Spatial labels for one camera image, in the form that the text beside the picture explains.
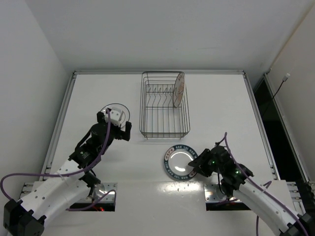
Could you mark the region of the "green rimmed white plate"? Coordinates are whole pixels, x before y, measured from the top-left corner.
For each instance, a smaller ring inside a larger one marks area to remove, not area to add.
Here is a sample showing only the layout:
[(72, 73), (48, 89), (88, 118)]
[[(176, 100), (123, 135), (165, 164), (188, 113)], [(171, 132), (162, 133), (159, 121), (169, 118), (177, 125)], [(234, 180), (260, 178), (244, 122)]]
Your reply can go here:
[(188, 163), (198, 157), (197, 152), (190, 146), (178, 144), (171, 146), (163, 157), (163, 167), (166, 174), (176, 181), (189, 181), (196, 172)]

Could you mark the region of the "orange sunburst white plate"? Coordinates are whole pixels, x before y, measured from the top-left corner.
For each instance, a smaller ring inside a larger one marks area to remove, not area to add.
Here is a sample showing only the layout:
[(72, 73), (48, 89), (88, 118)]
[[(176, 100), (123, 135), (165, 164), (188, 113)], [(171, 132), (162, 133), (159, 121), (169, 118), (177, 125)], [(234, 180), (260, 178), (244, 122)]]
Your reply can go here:
[(180, 72), (175, 80), (174, 89), (173, 89), (173, 106), (174, 108), (178, 108), (183, 100), (184, 92), (185, 92), (186, 84), (185, 84), (185, 74)]

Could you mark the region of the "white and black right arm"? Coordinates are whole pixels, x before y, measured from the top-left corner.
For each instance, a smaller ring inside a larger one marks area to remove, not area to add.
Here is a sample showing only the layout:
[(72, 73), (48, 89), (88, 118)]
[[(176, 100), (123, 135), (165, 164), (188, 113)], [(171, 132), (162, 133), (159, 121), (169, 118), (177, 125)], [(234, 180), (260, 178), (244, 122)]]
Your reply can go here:
[(289, 209), (268, 189), (254, 182), (253, 173), (237, 163), (227, 147), (216, 146), (204, 151), (188, 163), (193, 171), (209, 177), (213, 172), (222, 176), (223, 193), (235, 197), (253, 211), (276, 236), (313, 236), (315, 219)]

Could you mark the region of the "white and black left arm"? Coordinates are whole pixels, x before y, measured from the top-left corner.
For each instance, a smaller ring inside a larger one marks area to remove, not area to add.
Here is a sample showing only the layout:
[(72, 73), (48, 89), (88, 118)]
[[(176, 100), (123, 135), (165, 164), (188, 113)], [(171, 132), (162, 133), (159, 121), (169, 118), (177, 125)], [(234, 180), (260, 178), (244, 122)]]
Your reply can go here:
[(40, 236), (57, 216), (91, 195), (101, 181), (92, 173), (114, 140), (130, 140), (124, 111), (106, 108), (63, 165), (29, 194), (4, 206), (3, 226), (12, 236)]

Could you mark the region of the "clear glass plate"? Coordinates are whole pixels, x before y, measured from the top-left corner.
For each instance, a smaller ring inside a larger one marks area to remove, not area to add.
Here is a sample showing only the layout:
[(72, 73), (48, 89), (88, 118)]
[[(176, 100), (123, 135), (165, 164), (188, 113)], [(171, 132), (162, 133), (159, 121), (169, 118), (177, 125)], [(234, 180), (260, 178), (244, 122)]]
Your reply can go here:
[(103, 107), (100, 111), (102, 111), (104, 113), (104, 110), (106, 108), (114, 108), (114, 107), (118, 108), (118, 109), (121, 109), (125, 113), (125, 120), (122, 123), (122, 125), (120, 126), (120, 128), (124, 128), (125, 124), (126, 124), (126, 121), (130, 120), (130, 111), (129, 111), (127, 106), (125, 106), (124, 104), (121, 104), (121, 103), (110, 103), (110, 104), (106, 105), (105, 107)]

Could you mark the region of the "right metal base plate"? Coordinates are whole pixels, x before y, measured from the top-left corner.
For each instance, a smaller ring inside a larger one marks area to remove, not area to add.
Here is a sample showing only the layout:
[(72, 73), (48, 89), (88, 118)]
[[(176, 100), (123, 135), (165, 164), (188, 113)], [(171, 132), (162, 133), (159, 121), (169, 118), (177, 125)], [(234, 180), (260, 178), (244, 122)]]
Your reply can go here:
[(204, 194), (206, 203), (241, 202), (235, 197), (228, 198), (223, 194), (217, 182), (204, 183)]

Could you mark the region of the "metal base plate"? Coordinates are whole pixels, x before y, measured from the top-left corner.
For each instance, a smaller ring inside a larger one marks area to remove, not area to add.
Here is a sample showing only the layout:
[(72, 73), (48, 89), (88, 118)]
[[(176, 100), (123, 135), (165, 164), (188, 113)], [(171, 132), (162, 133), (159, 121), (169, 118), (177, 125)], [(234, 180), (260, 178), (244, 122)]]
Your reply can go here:
[(217, 182), (204, 183), (204, 194), (206, 203), (241, 202), (235, 197), (228, 198), (223, 194)]
[[(22, 188), (20, 198), (25, 197), (32, 191), (34, 191), (37, 187), (39, 187), (43, 182), (42, 181), (35, 181), (34, 183), (24, 183)], [(96, 187), (92, 194), (84, 199), (80, 199), (77, 203), (84, 203), (89, 204), (92, 203), (92, 200), (99, 199), (104, 194), (109, 192), (110, 190), (117, 190), (118, 184), (115, 182), (103, 182), (101, 187)], [(115, 193), (112, 191), (106, 197), (104, 197), (101, 201), (102, 204), (112, 204), (115, 203)]]

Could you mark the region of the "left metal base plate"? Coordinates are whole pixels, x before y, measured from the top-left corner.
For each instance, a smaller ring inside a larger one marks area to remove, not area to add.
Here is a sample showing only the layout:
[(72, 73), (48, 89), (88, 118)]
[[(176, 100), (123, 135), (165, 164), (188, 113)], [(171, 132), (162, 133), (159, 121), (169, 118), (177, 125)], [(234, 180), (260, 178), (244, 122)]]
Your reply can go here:
[[(32, 191), (34, 191), (37, 187), (39, 187), (43, 182), (42, 181), (35, 181), (34, 183), (24, 183), (22, 188), (20, 198), (25, 197)], [(104, 194), (109, 192), (110, 190), (117, 190), (118, 184), (115, 182), (103, 182), (101, 187), (96, 187), (92, 194), (84, 199), (80, 199), (77, 203), (84, 203), (89, 204), (92, 203), (92, 200), (99, 199)], [(112, 204), (115, 203), (115, 193), (112, 191), (106, 197), (104, 197), (101, 201), (102, 204)]]

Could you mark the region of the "aluminium table frame rail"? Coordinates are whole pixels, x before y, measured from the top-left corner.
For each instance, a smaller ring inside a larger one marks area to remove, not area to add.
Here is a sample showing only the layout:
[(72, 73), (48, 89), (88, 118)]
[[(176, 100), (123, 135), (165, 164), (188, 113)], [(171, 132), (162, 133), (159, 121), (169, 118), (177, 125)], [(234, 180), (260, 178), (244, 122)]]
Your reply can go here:
[[(239, 71), (186, 71), (190, 132), (182, 139), (197, 152), (223, 136), (237, 161), (256, 182), (273, 179), (271, 152), (251, 87)], [(145, 140), (139, 131), (140, 72), (77, 72), (70, 78), (52, 150), (52, 171), (73, 152), (110, 103), (130, 110), (129, 142), (114, 141), (95, 167), (98, 178), (117, 183), (114, 212), (64, 212), (45, 229), (46, 236), (262, 236), (272, 235), (249, 210), (208, 211), (203, 179), (173, 182), (162, 157), (175, 140)]]

